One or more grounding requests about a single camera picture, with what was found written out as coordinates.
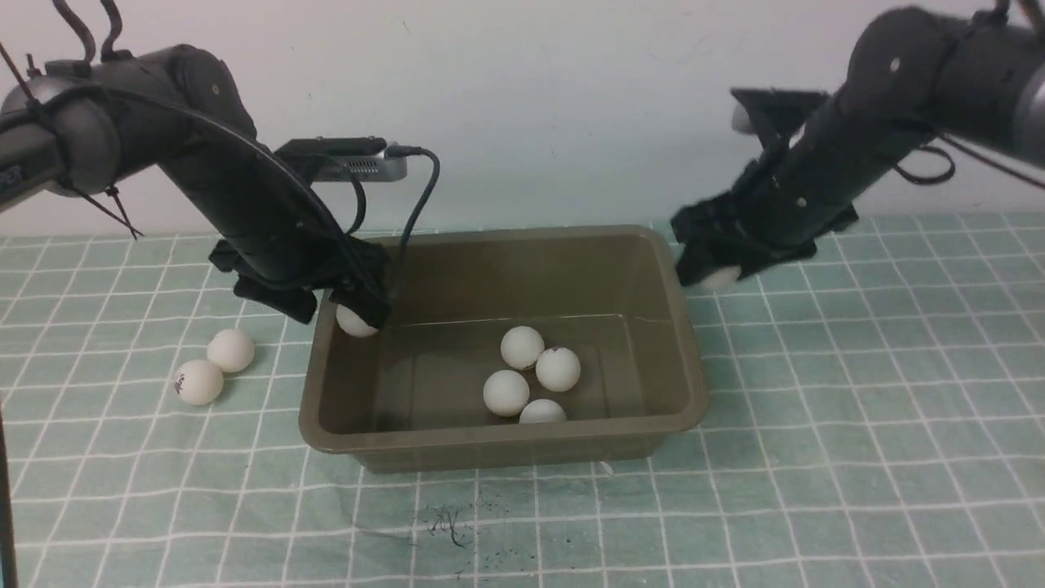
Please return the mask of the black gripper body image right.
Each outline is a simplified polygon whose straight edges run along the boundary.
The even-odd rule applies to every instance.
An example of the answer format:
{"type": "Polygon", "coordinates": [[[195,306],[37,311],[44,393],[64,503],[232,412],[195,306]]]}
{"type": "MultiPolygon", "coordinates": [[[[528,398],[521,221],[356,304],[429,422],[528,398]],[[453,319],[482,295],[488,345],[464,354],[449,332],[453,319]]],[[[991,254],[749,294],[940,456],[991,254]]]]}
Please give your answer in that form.
{"type": "Polygon", "coordinates": [[[859,184],[850,181],[825,182],[802,193],[789,193],[772,180],[754,181],[680,208],[671,228],[683,246],[694,234],[716,235],[727,267],[740,265],[745,249],[784,252],[817,245],[829,232],[858,220],[854,202],[859,196],[859,184]]]}

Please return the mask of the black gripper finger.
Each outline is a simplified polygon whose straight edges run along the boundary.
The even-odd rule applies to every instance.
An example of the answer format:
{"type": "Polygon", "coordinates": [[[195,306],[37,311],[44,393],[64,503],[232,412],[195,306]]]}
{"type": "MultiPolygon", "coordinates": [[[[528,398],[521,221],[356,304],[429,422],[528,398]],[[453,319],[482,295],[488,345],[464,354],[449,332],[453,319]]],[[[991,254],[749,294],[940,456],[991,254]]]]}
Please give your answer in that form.
{"type": "Polygon", "coordinates": [[[777,265],[788,265],[809,261],[816,256],[817,245],[802,245],[791,251],[772,252],[765,250],[745,249],[739,258],[739,282],[764,271],[772,271],[777,265]]]}
{"type": "Polygon", "coordinates": [[[239,276],[234,284],[233,293],[247,301],[265,305],[273,311],[301,324],[310,324],[318,308],[316,295],[309,290],[273,289],[247,276],[239,276]]]}
{"type": "Polygon", "coordinates": [[[687,239],[675,272],[683,287],[702,284],[723,269],[721,239],[716,235],[694,234],[687,239]]]}
{"type": "Polygon", "coordinates": [[[380,282],[336,283],[328,298],[376,330],[382,330],[391,313],[391,301],[380,282]]]}

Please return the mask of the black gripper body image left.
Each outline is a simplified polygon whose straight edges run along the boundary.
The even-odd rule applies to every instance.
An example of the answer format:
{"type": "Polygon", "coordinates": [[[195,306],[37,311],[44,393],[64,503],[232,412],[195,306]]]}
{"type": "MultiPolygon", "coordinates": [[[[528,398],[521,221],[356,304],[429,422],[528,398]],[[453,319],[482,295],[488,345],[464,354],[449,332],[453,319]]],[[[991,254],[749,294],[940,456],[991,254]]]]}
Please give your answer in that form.
{"type": "Polygon", "coordinates": [[[273,239],[256,251],[240,251],[230,239],[220,239],[209,261],[223,273],[238,273],[275,291],[340,289],[387,298],[387,252],[349,234],[328,238],[296,231],[291,238],[273,239]]]}

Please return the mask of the black robot arm image left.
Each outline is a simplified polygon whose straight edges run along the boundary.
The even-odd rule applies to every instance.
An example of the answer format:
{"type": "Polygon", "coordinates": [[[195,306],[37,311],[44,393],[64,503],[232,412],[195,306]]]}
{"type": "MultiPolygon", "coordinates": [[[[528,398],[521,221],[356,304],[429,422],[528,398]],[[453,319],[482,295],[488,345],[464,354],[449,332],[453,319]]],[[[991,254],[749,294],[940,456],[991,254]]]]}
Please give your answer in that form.
{"type": "Polygon", "coordinates": [[[121,16],[104,1],[109,36],[97,46],[67,2],[55,9],[83,57],[29,66],[2,100],[2,208],[51,191],[96,205],[118,184],[160,168],[219,231],[209,260],[235,273],[234,291],[310,323],[314,293],[369,327],[389,317],[388,254],[343,229],[314,182],[347,181],[363,217],[362,177],[342,167],[336,139],[259,144],[238,86],[219,57],[180,44],[147,55],[115,50],[121,16]]]}

